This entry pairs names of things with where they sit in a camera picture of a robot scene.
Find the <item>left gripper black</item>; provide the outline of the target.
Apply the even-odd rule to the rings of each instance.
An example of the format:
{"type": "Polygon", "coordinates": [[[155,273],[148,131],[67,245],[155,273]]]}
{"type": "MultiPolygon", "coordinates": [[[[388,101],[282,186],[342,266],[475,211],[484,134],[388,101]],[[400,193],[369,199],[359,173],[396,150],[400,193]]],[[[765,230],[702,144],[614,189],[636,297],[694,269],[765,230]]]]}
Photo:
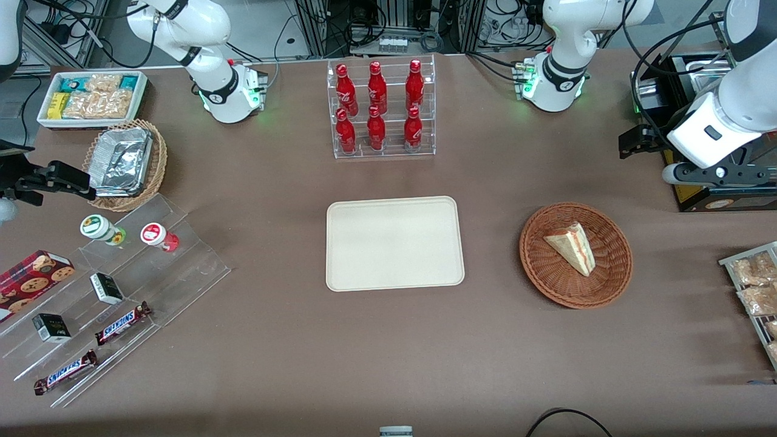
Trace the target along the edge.
{"type": "Polygon", "coordinates": [[[620,160],[625,160],[636,153],[655,153],[668,149],[669,145],[662,136],[662,130],[650,124],[640,124],[618,137],[620,160]]]}

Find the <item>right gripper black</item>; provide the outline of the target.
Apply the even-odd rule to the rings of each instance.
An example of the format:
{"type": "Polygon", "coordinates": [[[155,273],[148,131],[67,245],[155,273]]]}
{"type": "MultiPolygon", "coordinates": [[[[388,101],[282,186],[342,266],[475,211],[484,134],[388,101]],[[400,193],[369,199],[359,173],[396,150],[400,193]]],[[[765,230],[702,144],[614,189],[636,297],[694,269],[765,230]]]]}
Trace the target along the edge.
{"type": "Polygon", "coordinates": [[[19,178],[15,183],[15,200],[29,205],[41,205],[44,196],[37,190],[44,185],[67,186],[86,201],[95,200],[95,189],[90,186],[90,176],[63,161],[50,161],[47,166],[33,166],[31,176],[19,178]]]}

